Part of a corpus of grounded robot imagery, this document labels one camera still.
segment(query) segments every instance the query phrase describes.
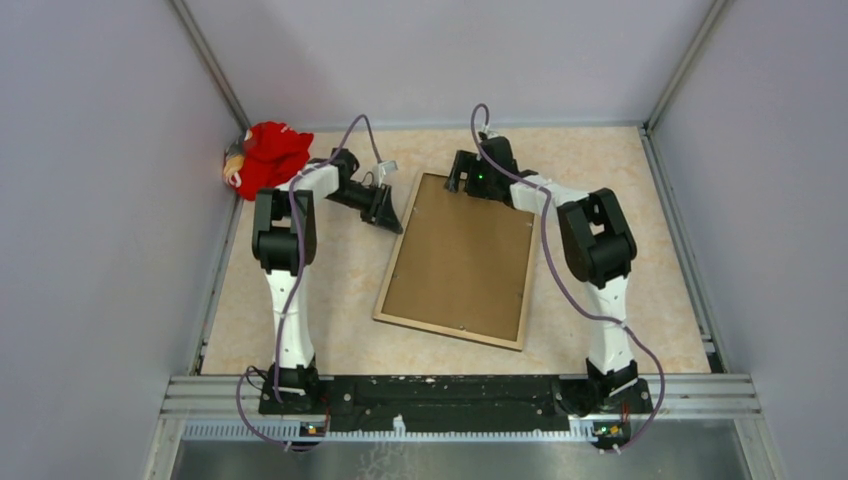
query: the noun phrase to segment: wooden frame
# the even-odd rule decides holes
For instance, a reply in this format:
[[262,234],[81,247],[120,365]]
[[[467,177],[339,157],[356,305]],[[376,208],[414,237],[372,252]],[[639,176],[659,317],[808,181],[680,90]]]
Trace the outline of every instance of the wooden frame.
[[[465,339],[465,340],[471,340],[471,341],[474,341],[474,342],[485,343],[485,344],[489,344],[489,345],[495,345],[495,346],[504,347],[504,348],[508,348],[508,349],[512,349],[512,350],[519,350],[519,351],[522,350],[524,348],[524,336],[525,336],[525,329],[526,329],[527,310],[529,308],[530,299],[532,297],[530,295],[530,292],[532,291],[532,286],[533,286],[533,277],[534,277],[534,270],[535,270],[534,267],[535,267],[535,264],[536,264],[536,254],[537,254],[537,250],[538,250],[539,222],[540,222],[538,217],[535,217],[534,215],[529,214],[529,213],[526,214],[527,217],[523,217],[525,212],[510,211],[510,212],[515,212],[515,213],[509,213],[508,214],[508,215],[512,215],[513,218],[518,218],[518,217],[515,217],[515,215],[522,215],[522,217],[520,217],[520,218],[522,218],[523,220],[520,220],[518,222],[518,225],[523,226],[524,224],[526,224],[527,226],[531,227],[531,233],[530,233],[529,237],[527,237],[529,239],[527,241],[527,262],[526,262],[526,265],[521,264],[522,266],[524,266],[523,279],[521,279],[521,278],[513,279],[513,282],[515,282],[516,280],[521,282],[521,288],[522,288],[522,290],[519,294],[519,296],[520,296],[520,308],[519,308],[518,315],[517,315],[518,318],[515,320],[515,321],[518,322],[517,333],[515,335],[515,338],[508,338],[508,335],[498,336],[498,335],[481,334],[481,333],[466,330],[461,325],[460,325],[460,328],[455,328],[455,327],[450,327],[450,326],[445,326],[445,325],[434,324],[434,323],[430,323],[430,322],[426,322],[426,321],[415,320],[415,319],[412,319],[412,318],[406,318],[406,316],[398,316],[398,315],[393,315],[393,314],[389,314],[389,313],[385,312],[387,297],[389,296],[389,290],[392,288],[393,279],[396,278],[395,271],[396,271],[396,268],[398,266],[398,258],[401,255],[402,247],[404,245],[404,240],[407,237],[407,233],[410,231],[410,229],[409,229],[410,221],[412,220],[412,214],[413,214],[413,211],[415,210],[416,202],[419,200],[419,192],[421,190],[422,180],[424,179],[424,177],[426,175],[433,175],[433,176],[443,177],[443,178],[446,178],[446,176],[447,176],[443,172],[431,171],[431,170],[422,170],[417,174],[416,179],[415,179],[415,183],[414,183],[413,188],[412,188],[412,191],[410,192],[409,201],[407,202],[406,212],[404,213],[404,216],[403,216],[404,233],[399,235],[396,242],[395,242],[395,246],[394,246],[394,249],[392,251],[392,256],[391,256],[391,259],[389,261],[389,266],[388,266],[388,269],[386,270],[385,277],[383,278],[383,282],[382,282],[382,286],[380,288],[379,296],[377,297],[377,304],[374,307],[374,314],[373,314],[374,320],[386,322],[386,323],[391,323],[391,324],[396,324],[396,325],[401,325],[401,326],[405,326],[405,327],[411,327],[411,328],[418,329],[418,330],[424,330],[424,331],[427,331],[427,332],[438,333],[438,334],[441,334],[441,335],[447,335],[447,336],[461,338],[461,339]],[[494,206],[497,206],[497,205],[500,205],[500,204],[496,204],[496,203],[492,202],[491,205],[493,205],[493,207],[494,207]],[[444,278],[451,278],[451,275],[449,273],[447,273]]]

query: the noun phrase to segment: cork board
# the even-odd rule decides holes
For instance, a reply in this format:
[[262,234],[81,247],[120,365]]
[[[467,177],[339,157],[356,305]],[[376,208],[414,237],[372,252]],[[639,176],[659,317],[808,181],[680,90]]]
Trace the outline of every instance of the cork board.
[[533,214],[444,189],[422,172],[374,319],[521,350],[539,226]]

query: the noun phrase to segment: red garment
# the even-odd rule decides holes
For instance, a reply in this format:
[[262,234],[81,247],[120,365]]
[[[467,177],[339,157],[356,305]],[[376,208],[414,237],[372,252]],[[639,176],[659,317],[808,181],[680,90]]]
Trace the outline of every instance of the red garment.
[[250,132],[252,137],[244,141],[244,166],[238,172],[241,185],[231,185],[244,199],[253,201],[259,189],[288,182],[306,165],[315,136],[277,122],[256,124]]

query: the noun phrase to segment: marble pattern surface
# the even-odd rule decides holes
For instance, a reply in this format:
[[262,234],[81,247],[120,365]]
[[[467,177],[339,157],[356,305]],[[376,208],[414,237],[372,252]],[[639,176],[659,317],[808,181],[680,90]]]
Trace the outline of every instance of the marble pattern surface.
[[[532,169],[566,186],[612,188],[638,245],[627,292],[628,322],[669,373],[709,372],[700,333],[638,131],[633,127],[503,129],[521,169]],[[447,173],[457,149],[473,150],[460,130],[377,131],[377,146],[399,171],[388,183],[403,215],[415,175]],[[313,157],[326,158],[341,133],[317,134]],[[361,179],[373,165],[367,133],[347,145],[362,163]],[[309,330],[324,374],[519,374],[582,373],[589,321],[557,289],[539,251],[533,298],[522,352],[376,322],[371,318],[395,235],[366,225],[350,209],[329,201],[316,206],[318,251],[306,285]],[[271,297],[250,251],[253,204],[245,202],[218,303],[203,373],[241,373],[247,365],[267,368],[274,349]],[[549,229],[555,263],[582,305],[582,285],[565,265],[557,229]],[[632,347],[640,372],[656,372]]]

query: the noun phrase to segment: white wall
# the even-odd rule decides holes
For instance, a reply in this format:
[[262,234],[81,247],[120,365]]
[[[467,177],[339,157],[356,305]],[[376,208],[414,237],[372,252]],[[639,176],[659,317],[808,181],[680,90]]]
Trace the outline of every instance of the white wall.
[[641,122],[710,0],[188,0],[254,121]]
[[236,133],[166,2],[0,2],[0,478],[141,475]]
[[658,133],[791,478],[845,478],[848,3],[739,1]]

